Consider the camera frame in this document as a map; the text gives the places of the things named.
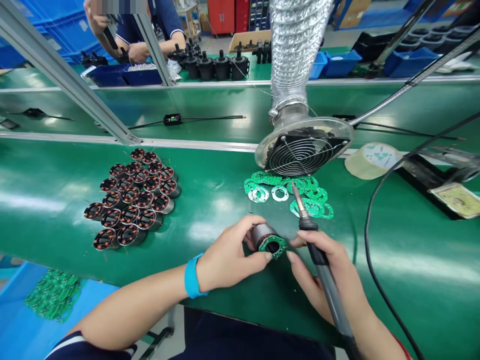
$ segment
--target hand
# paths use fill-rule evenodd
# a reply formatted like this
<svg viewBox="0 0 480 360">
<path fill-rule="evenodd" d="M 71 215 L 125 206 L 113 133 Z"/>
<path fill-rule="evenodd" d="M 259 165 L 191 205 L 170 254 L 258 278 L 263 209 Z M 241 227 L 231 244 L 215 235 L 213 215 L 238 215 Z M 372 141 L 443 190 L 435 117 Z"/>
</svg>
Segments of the hand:
<svg viewBox="0 0 480 360">
<path fill-rule="evenodd" d="M 83 9 L 85 10 L 86 19 L 88 20 L 91 32 L 98 37 L 104 33 L 105 29 L 110 24 L 110 21 L 104 15 L 92 14 L 90 2 L 91 0 L 85 0 L 83 3 Z"/>
<path fill-rule="evenodd" d="M 376 321 L 375 313 L 365 296 L 357 269 L 350 261 L 345 247 L 329 238 L 324 232 L 317 231 L 299 231 L 290 245 L 294 248 L 300 248 L 306 246 L 307 242 L 314 244 L 326 253 L 343 308 L 354 334 L 355 330 L 359 331 L 359 329 L 365 328 L 368 322 Z M 296 253 L 287 251 L 286 254 L 291 262 L 293 275 L 306 297 L 322 318 L 333 325 L 332 314 L 320 279 L 312 276 Z"/>
<path fill-rule="evenodd" d="M 130 58 L 131 63 L 146 63 L 147 56 L 149 56 L 149 48 L 145 42 L 137 42 L 130 44 L 130 49 L 128 50 L 128 57 Z"/>
<path fill-rule="evenodd" d="M 266 222 L 261 216 L 247 215 L 221 233 L 196 264 L 196 276 L 202 293 L 231 287 L 265 269 L 272 260 L 272 254 L 259 251 L 245 257 L 242 242 L 252 238 L 254 226 Z"/>
</svg>

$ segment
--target red cabinet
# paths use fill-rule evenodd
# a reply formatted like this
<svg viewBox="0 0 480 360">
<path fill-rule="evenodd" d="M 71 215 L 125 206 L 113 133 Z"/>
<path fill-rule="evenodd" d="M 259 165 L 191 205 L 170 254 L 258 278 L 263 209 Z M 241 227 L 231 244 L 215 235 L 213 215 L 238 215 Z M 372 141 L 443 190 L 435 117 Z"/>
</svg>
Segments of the red cabinet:
<svg viewBox="0 0 480 360">
<path fill-rule="evenodd" d="M 235 0 L 208 0 L 212 34 L 235 32 Z"/>
<path fill-rule="evenodd" d="M 236 0 L 236 33 L 246 33 L 250 22 L 250 0 Z"/>
</svg>

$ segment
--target green pcb pile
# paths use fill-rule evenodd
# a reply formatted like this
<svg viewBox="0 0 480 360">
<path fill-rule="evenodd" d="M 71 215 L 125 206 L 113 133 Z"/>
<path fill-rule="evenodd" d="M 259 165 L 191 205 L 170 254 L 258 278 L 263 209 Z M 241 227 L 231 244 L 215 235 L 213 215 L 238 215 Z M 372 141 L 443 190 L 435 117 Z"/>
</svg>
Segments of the green pcb pile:
<svg viewBox="0 0 480 360">
<path fill-rule="evenodd" d="M 334 217 L 334 209 L 327 204 L 327 191 L 319 186 L 319 182 L 313 176 L 299 176 L 299 177 L 283 177 L 269 174 L 263 171 L 257 171 L 243 182 L 245 194 L 254 203 L 264 203 L 270 197 L 270 191 L 260 184 L 273 186 L 271 189 L 271 197 L 278 202 L 286 201 L 289 198 L 289 193 L 293 195 L 292 181 L 298 188 L 300 195 L 303 198 L 303 204 L 312 218 L 331 219 Z M 283 193 L 282 197 L 278 197 L 277 193 Z M 290 204 L 290 211 L 299 216 L 299 208 L 297 203 L 293 201 Z"/>
<path fill-rule="evenodd" d="M 65 322 L 82 290 L 82 278 L 49 269 L 25 298 L 25 305 L 38 316 Z"/>
</svg>

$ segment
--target person's left hand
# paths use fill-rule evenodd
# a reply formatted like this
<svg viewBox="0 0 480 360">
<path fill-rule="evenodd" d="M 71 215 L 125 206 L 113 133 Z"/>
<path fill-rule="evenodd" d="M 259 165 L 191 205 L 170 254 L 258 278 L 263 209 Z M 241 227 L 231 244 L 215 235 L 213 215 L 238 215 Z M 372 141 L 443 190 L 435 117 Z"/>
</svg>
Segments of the person's left hand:
<svg viewBox="0 0 480 360">
<path fill-rule="evenodd" d="M 130 44 L 128 50 L 128 57 L 131 63 L 143 64 L 147 62 L 147 56 L 149 55 L 149 48 L 145 42 L 137 42 Z"/>
<path fill-rule="evenodd" d="M 259 251 L 245 257 L 242 242 L 251 239 L 254 226 L 266 222 L 261 216 L 247 215 L 221 233 L 196 264 L 196 276 L 202 293 L 231 287 L 265 269 L 272 260 L 272 254 Z"/>
</svg>

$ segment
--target dark blue shirt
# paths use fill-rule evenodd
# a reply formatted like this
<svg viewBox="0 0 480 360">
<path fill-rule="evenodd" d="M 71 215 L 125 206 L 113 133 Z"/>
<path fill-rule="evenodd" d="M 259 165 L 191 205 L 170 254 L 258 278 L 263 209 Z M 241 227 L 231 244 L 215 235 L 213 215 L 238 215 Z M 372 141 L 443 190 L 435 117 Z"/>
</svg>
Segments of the dark blue shirt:
<svg viewBox="0 0 480 360">
<path fill-rule="evenodd" d="M 77 331 L 60 341 L 45 360 L 130 360 L 136 349 L 133 345 L 122 351 L 102 350 Z M 334 360 L 334 353 L 331 346 L 206 313 L 185 351 L 170 360 Z"/>
<path fill-rule="evenodd" d="M 170 40 L 175 32 L 185 35 L 173 0 L 148 0 L 148 5 L 151 24 L 159 42 Z M 128 44 L 144 41 L 134 16 L 130 14 L 120 16 L 116 35 Z"/>
</svg>

